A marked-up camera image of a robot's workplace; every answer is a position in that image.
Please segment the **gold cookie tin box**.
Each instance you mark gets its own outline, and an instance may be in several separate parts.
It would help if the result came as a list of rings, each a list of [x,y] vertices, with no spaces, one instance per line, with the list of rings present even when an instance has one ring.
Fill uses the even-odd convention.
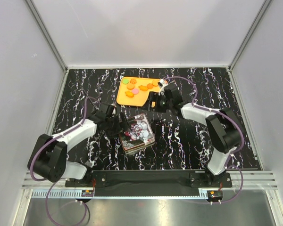
[[[152,146],[155,142],[150,142],[150,143],[145,143],[145,144],[140,144],[140,145],[137,145],[137,146],[133,146],[129,149],[124,149],[124,153],[128,156],[130,155],[134,155],[136,153],[138,153],[139,151],[141,150],[144,150],[145,148],[149,147],[149,146]]]

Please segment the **gold tin lid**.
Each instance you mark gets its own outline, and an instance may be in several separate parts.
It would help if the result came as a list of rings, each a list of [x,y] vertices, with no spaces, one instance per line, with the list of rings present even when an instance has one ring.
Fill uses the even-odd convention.
[[[123,131],[119,134],[122,148],[129,149],[140,144],[155,142],[155,135],[145,113],[129,118],[128,122],[132,131]]]

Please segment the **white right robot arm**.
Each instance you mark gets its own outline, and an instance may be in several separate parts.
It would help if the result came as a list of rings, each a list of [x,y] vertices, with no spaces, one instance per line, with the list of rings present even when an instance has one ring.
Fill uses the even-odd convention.
[[[244,130],[235,113],[230,108],[208,108],[184,101],[179,88],[164,79],[158,82],[159,92],[149,92],[149,110],[165,113],[168,110],[175,116],[205,125],[208,129],[212,156],[205,168],[205,182],[217,186],[227,170],[230,156],[244,146]]]

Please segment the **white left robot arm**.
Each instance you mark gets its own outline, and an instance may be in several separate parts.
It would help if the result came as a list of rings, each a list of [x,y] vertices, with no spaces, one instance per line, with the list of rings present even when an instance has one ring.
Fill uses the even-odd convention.
[[[48,180],[52,183],[60,179],[76,179],[81,186],[92,182],[92,174],[87,167],[67,160],[68,152],[82,141],[104,131],[109,138],[117,137],[129,129],[124,113],[117,114],[113,105],[101,104],[99,110],[88,114],[74,126],[54,135],[42,134],[38,137],[27,167],[35,181]]]

